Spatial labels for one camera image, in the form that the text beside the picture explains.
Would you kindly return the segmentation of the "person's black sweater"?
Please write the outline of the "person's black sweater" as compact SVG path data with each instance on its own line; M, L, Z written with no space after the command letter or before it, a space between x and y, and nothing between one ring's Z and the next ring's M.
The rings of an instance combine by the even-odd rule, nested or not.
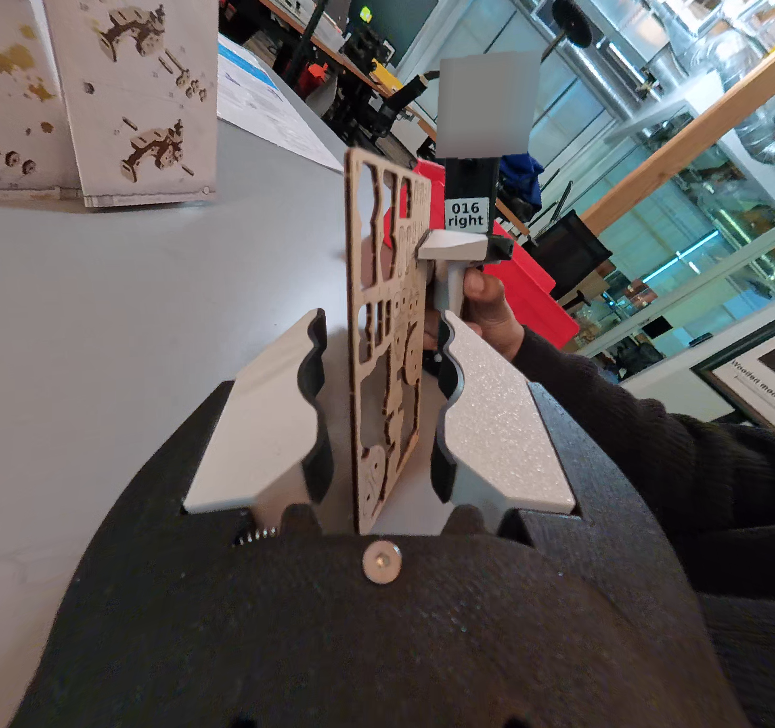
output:
M774 601L698 594L712 644L752 726L774 726Z

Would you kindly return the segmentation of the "laminated paper sheet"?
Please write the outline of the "laminated paper sheet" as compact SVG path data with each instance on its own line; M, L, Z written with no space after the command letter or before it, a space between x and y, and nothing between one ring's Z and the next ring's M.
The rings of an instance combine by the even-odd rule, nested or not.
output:
M217 114L299 157L338 173L344 170L260 60L223 35L218 35Z

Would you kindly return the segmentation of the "black chair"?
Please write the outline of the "black chair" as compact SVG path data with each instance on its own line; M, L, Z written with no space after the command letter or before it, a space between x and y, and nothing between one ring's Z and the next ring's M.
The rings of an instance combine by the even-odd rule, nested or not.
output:
M535 262L555 281L550 295L564 297L612 256L612 252L590 231L575 210L526 246Z

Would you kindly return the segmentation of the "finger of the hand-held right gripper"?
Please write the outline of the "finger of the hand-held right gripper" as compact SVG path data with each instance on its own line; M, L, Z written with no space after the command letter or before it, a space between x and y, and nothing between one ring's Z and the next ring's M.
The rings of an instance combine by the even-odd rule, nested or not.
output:
M431 229L418 246L418 260L485 260L489 238L485 233Z

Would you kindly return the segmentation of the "grey desk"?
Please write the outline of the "grey desk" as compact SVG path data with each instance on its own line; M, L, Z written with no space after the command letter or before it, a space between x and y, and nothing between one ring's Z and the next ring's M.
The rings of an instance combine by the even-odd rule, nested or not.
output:
M136 472L313 308L336 462L322 519L353 528L343 175L228 122L217 147L214 201L2 208L2 726Z

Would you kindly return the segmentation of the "wooden beam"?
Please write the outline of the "wooden beam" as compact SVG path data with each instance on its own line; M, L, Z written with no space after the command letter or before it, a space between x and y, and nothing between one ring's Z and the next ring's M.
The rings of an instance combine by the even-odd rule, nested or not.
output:
M602 233L773 95L774 55L770 53L709 109L587 209L581 216L582 222L593 234Z

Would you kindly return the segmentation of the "red storage bin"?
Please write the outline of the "red storage bin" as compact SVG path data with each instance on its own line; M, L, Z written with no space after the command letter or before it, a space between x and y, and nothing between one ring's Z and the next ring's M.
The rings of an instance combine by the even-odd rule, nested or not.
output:
M431 181L430 229L442 228L445 169L432 161L418 160L414 173ZM506 301L517 320L557 349L579 329L577 323L550 296L552 279L524 249L513 250L510 260L484 264L484 273L497 277L505 287Z

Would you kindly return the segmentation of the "wooden puzzle sheet with cutouts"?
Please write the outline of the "wooden puzzle sheet with cutouts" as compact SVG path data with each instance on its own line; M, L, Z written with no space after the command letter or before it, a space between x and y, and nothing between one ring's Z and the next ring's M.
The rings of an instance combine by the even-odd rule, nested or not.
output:
M419 442L431 184L361 148L344 161L354 525L371 532Z

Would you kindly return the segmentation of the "white instruction booklet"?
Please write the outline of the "white instruction booklet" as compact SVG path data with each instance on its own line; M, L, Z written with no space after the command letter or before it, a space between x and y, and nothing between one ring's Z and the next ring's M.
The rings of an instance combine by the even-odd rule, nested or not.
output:
M2 199L216 194L218 0L2 0Z

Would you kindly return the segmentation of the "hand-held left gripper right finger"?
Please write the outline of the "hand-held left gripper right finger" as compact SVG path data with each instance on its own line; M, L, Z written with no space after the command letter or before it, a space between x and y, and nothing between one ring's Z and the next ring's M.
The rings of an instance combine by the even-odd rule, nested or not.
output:
M431 486L443 503L477 508L487 529L511 510L567 516L567 475L525 376L458 316L440 314L441 407Z

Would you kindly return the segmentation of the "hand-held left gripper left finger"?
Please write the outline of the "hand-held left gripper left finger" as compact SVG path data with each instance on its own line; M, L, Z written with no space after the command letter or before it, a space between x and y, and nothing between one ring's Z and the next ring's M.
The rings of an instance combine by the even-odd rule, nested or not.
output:
M187 513L282 513L323 502L334 475L318 401L326 348L326 316L317 308L237 374L184 499Z

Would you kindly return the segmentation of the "round black disc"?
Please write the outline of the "round black disc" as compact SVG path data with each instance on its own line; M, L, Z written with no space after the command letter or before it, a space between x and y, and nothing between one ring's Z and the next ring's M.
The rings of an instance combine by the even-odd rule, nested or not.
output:
M556 46L563 40L581 49L588 48L592 43L592 31L585 14L571 0L555 0L551 14L559 32L553 44Z

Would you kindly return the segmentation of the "person's right hand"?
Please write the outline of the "person's right hand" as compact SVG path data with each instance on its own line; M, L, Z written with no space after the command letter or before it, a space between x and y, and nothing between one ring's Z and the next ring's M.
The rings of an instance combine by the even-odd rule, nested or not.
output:
M460 319L499 355L512 363L526 338L509 307L503 283L479 268L467 268L463 278Z

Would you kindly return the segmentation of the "black framed sign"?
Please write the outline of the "black framed sign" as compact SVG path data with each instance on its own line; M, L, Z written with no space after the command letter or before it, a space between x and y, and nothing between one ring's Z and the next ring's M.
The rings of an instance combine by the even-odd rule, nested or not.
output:
M774 338L750 340L709 357L692 372L746 420L774 429Z

